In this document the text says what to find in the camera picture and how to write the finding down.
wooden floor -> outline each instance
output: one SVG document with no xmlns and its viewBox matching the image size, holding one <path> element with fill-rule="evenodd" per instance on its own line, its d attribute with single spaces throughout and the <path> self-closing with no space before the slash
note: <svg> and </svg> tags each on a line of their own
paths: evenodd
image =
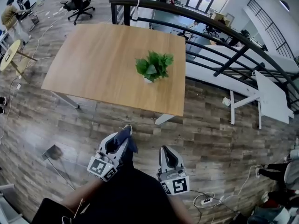
<svg viewBox="0 0 299 224">
<path fill-rule="evenodd" d="M 40 23 L 30 33 L 32 39 L 24 52 L 32 55 L 37 40 L 60 19 L 40 39 L 35 58 L 55 56 L 58 52 L 65 37 L 74 29 L 73 23 L 64 16 L 66 12 L 53 16 L 61 6 L 60 1 L 46 0 L 34 9 Z M 93 18 L 86 16 L 78 23 L 109 21 L 108 0 L 92 3 L 96 8 L 91 11 Z M 13 83 L 14 98 L 0 145 L 1 174 L 7 182 L 15 184 L 16 208 L 28 220 L 33 218 L 44 197 L 59 201 L 71 192 L 48 161 L 41 159 L 42 153 L 53 144 L 63 152 L 60 159 L 53 161 L 54 165 L 78 187 L 93 178 L 86 167 L 100 141 L 130 123 L 139 147 L 139 153 L 134 156 L 136 168 L 156 176 L 158 150 L 162 145 L 170 145 L 184 158 L 191 189 L 212 191 L 220 198 L 239 193 L 252 165 L 281 161 L 299 134 L 298 118 L 286 125 L 263 117 L 263 128 L 257 130 L 258 112 L 254 105 L 237 109 L 232 126 L 230 109 L 222 104 L 223 97 L 229 97 L 228 92 L 189 80 L 185 87 L 184 117 L 173 118 L 160 126 L 155 125 L 158 114 L 117 105 L 76 98 L 82 109 L 75 110 L 50 92 L 41 90 L 52 60 L 43 59 L 30 66 L 25 71 L 30 84 L 22 80 L 20 90 L 14 92 L 18 80 Z M 9 96 L 14 78 L 12 68 L 0 74 L 0 95 Z M 0 117 L 1 127 L 5 119 L 6 116 Z M 266 178 L 256 179 L 253 168 L 241 194 L 226 203 L 234 210 L 249 214 L 262 194 L 273 186 L 274 182 Z M 182 198 L 197 222 L 199 213 L 192 205 L 196 195 L 190 192 Z M 213 223 L 227 223 L 234 216 L 223 205 L 202 212 L 200 223 L 211 223 L 213 218 Z"/>
</svg>

white table leg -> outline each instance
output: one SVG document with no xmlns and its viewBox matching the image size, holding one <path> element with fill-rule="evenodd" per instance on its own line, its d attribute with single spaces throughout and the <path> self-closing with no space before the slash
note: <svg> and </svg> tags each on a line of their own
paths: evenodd
<svg viewBox="0 0 299 224">
<path fill-rule="evenodd" d="M 262 112 L 261 112 L 261 103 L 257 102 L 258 106 L 258 128 L 262 129 Z"/>
<path fill-rule="evenodd" d="M 257 93 L 253 96 L 249 96 L 243 100 L 240 100 L 238 101 L 237 103 L 235 103 L 235 99 L 234 99 L 234 92 L 233 91 L 230 91 L 230 108 L 231 108 L 231 124 L 234 125 L 235 124 L 235 109 L 238 108 L 238 107 L 241 107 L 243 105 L 246 105 L 246 104 L 249 104 L 251 103 L 252 101 L 255 101 L 257 99 L 260 98 L 260 94 Z"/>
<path fill-rule="evenodd" d="M 232 125 L 235 124 L 235 99 L 234 99 L 234 92 L 230 91 L 230 109 L 231 109 L 231 118 L 230 118 L 230 123 Z"/>
<path fill-rule="evenodd" d="M 171 114 L 162 114 L 159 118 L 156 119 L 155 124 L 160 125 L 168 121 L 169 119 L 173 118 L 174 116 L 175 115 L 171 115 Z"/>
<path fill-rule="evenodd" d="M 66 95 L 58 93 L 58 92 L 53 92 L 53 91 L 52 91 L 52 93 L 54 95 L 56 95 L 57 97 L 61 98 L 62 100 L 64 100 L 69 105 L 73 106 L 74 108 L 76 108 L 76 109 L 80 108 L 80 106 L 76 102 L 74 102 L 72 99 L 68 98 Z"/>
</svg>

table leg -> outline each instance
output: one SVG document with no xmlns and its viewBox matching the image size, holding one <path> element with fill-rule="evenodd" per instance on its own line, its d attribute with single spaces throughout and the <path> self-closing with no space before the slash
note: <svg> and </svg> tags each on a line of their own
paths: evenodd
<svg viewBox="0 0 299 224">
<path fill-rule="evenodd" d="M 169 119 L 173 118 L 174 116 L 175 115 L 171 115 L 171 114 L 162 114 L 159 118 L 156 119 L 155 124 L 160 125 L 168 121 Z"/>
<path fill-rule="evenodd" d="M 18 53 L 18 54 L 20 54 L 20 55 L 22 55 L 22 56 L 24 56 L 24 57 L 27 57 L 27 58 L 29 58 L 29 59 L 31 59 L 31 60 L 34 60 L 34 61 L 36 61 L 36 62 L 37 62 L 37 60 L 36 60 L 36 59 L 34 59 L 34 58 L 32 58 L 32 57 L 30 57 L 30 56 L 28 56 L 28 55 L 24 54 L 24 53 L 21 53 L 20 51 L 17 51 L 17 53 Z"/>
<path fill-rule="evenodd" d="M 27 80 L 27 78 L 18 70 L 18 66 L 13 61 L 10 62 L 11 65 L 16 69 L 16 71 L 19 73 L 19 75 L 29 84 L 30 82 Z"/>
<path fill-rule="evenodd" d="M 257 93 L 253 96 L 249 96 L 243 100 L 238 101 L 237 103 L 235 103 L 235 99 L 234 99 L 234 92 L 230 91 L 230 108 L 231 108 L 231 124 L 234 125 L 235 124 L 235 109 L 239 108 L 243 105 L 249 104 L 252 101 L 258 100 L 260 98 L 260 94 Z"/>
<path fill-rule="evenodd" d="M 232 125 L 235 124 L 235 99 L 234 99 L 234 92 L 230 91 L 230 110 L 231 110 L 231 118 L 230 118 L 230 123 Z"/>
<path fill-rule="evenodd" d="M 58 98 L 61 98 L 62 100 L 64 100 L 69 105 L 73 106 L 74 108 L 76 108 L 76 109 L 80 108 L 80 106 L 76 102 L 74 102 L 72 99 L 68 98 L 66 95 L 58 93 L 58 92 L 53 92 L 53 91 L 52 91 L 52 93 L 54 95 L 56 95 Z"/>
<path fill-rule="evenodd" d="M 258 101 L 258 128 L 262 129 L 262 112 L 261 112 L 261 103 Z"/>
</svg>

chair leg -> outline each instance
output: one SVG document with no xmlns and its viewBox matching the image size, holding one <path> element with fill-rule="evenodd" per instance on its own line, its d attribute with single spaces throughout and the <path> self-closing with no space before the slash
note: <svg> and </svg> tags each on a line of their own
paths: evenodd
<svg viewBox="0 0 299 224">
<path fill-rule="evenodd" d="M 76 15 L 80 14 L 79 12 L 74 13 L 73 15 L 69 16 L 68 19 L 70 19 L 71 17 L 74 17 Z"/>
<path fill-rule="evenodd" d="M 74 21 L 74 23 L 76 23 L 77 19 L 79 18 L 79 16 L 81 15 L 81 13 L 77 14 L 76 19 Z"/>
<path fill-rule="evenodd" d="M 89 10 L 89 9 L 94 10 L 94 7 L 85 8 L 85 9 L 83 9 L 83 11 L 87 11 L 87 10 Z"/>
<path fill-rule="evenodd" d="M 86 14 L 86 15 L 89 15 L 89 16 L 91 15 L 90 13 L 87 13 L 87 12 L 82 12 L 82 14 Z"/>
</svg>

power strip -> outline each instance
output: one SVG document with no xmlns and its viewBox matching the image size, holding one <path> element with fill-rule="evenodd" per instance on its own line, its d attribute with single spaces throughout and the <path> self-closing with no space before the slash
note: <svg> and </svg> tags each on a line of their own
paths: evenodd
<svg viewBox="0 0 299 224">
<path fill-rule="evenodd" d="M 209 197 L 205 200 L 201 200 L 201 205 L 204 206 L 204 205 L 207 205 L 208 203 L 211 203 L 213 201 L 213 198 L 212 197 Z"/>
</svg>

